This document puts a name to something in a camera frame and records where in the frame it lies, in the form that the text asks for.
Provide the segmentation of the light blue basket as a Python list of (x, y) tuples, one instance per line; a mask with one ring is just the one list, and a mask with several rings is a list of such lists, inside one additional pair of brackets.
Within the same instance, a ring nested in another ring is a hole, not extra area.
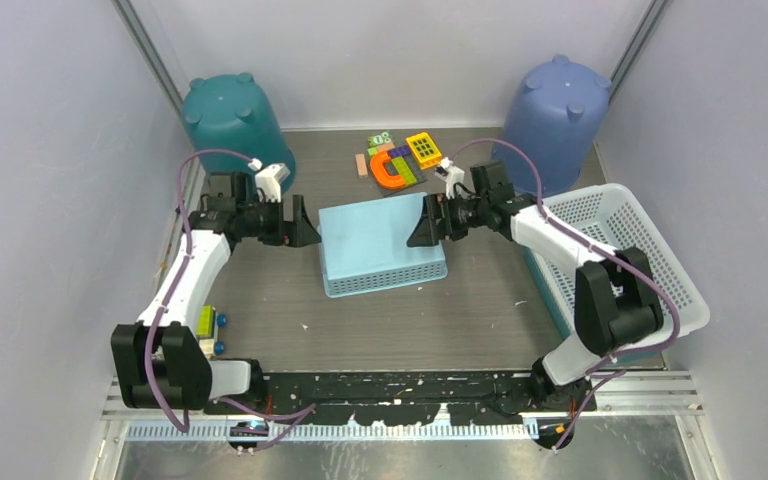
[(318, 211), (320, 263), (330, 298), (404, 287), (447, 276), (444, 250), (409, 247), (422, 193), (397, 195)]

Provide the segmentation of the teal plastic bucket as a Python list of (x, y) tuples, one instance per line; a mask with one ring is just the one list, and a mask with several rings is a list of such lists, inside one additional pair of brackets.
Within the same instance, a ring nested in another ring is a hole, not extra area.
[(283, 163), (289, 175), (281, 181), (287, 191), (297, 165), (265, 91), (249, 72), (195, 78), (184, 98), (181, 116), (193, 147), (230, 150), (265, 165)]

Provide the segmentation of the blue plastic bucket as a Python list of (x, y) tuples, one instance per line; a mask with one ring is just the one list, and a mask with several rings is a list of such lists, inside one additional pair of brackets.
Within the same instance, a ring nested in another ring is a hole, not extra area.
[(612, 87), (609, 78), (560, 54), (521, 81), (499, 139), (532, 160), (545, 196), (568, 191), (578, 181)]

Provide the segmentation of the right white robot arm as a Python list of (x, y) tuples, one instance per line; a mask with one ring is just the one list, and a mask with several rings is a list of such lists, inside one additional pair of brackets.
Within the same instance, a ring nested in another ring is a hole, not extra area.
[(500, 162), (471, 167), (469, 189), (462, 185), (464, 171), (450, 160), (437, 171), (446, 189), (425, 196), (407, 246), (457, 241), (486, 227), (536, 252), (574, 283), (572, 333), (532, 366), (527, 389), (534, 404), (558, 409), (601, 360), (663, 328), (661, 301), (642, 250), (618, 250), (573, 229), (535, 197), (516, 193)]

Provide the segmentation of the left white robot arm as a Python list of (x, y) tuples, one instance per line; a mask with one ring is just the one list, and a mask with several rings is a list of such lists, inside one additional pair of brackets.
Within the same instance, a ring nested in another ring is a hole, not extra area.
[(111, 335), (127, 407), (201, 410), (221, 396), (228, 396), (244, 414), (265, 405), (267, 389), (259, 363), (208, 357), (198, 328), (208, 293), (242, 240), (292, 248), (320, 243), (302, 196), (293, 195), (292, 217), (284, 217), (281, 183), (288, 175), (283, 164), (266, 166), (252, 176), (231, 173), (230, 195), (210, 196), (190, 213), (159, 292), (135, 322), (117, 325)]

